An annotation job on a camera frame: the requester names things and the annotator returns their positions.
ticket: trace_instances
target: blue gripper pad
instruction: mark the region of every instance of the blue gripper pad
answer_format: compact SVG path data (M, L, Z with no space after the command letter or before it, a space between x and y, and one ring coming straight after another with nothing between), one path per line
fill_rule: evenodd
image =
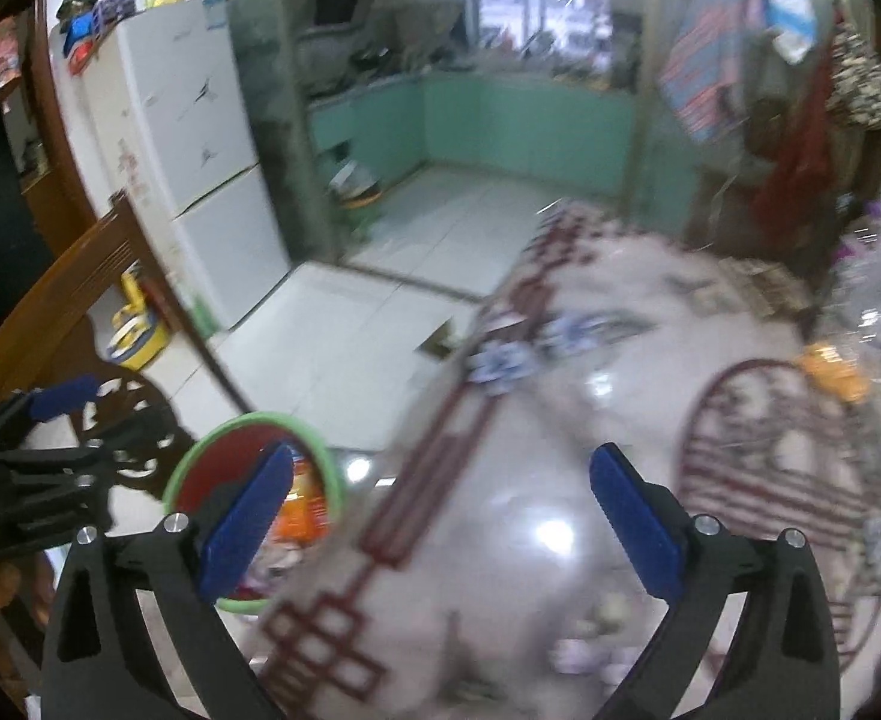
M667 488L640 478L617 445L591 457L591 490L648 595L674 603L684 581L684 536L689 521Z
M92 373L85 373L76 379L32 392L29 406L31 419L49 422L57 416L82 409L84 404L97 400L99 389L101 385L98 384L97 377Z
M282 442L266 447L240 493L200 548L197 592L207 603L230 594L257 554L257 549L293 487L293 447Z

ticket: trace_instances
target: green cabinet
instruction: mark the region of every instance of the green cabinet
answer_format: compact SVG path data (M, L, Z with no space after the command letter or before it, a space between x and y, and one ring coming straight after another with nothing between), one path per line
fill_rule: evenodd
M427 159L420 85L374 89L354 101L356 135L350 155L367 165L383 186L396 184Z
M320 177L329 181L336 167L331 151L368 167L382 186L392 186L427 159L420 85L413 80L362 91L311 112L311 131Z
M311 114L317 168L332 149L390 187L425 162L488 167L614 199L623 188L634 98L547 79L430 74L357 90ZM701 156L666 114L655 118L634 196L637 221L677 235L697 191Z
M617 194L634 100L541 79L438 76L424 90L432 160L493 167Z

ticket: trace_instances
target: freezer drawer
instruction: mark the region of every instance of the freezer drawer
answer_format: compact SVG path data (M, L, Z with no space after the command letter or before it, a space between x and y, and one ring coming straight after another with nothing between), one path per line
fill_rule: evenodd
M172 224L194 283L223 328L240 322L290 269L259 166Z

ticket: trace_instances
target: striped cloth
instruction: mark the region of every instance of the striped cloth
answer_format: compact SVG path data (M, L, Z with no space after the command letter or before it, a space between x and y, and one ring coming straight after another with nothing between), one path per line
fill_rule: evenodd
M691 0L660 91L697 143L728 132L743 118L741 39L744 0Z

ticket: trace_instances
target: yellow toy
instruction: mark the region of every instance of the yellow toy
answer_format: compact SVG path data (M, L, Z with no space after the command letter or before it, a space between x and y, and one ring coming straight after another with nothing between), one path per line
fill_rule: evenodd
M796 362L817 386L846 403L860 403L871 389L871 380L854 362L845 360L833 344L809 344Z
M141 370L170 343L170 333L152 312L144 293L129 272L121 274L127 305L114 314L111 324L117 331L108 344L110 361L129 370Z

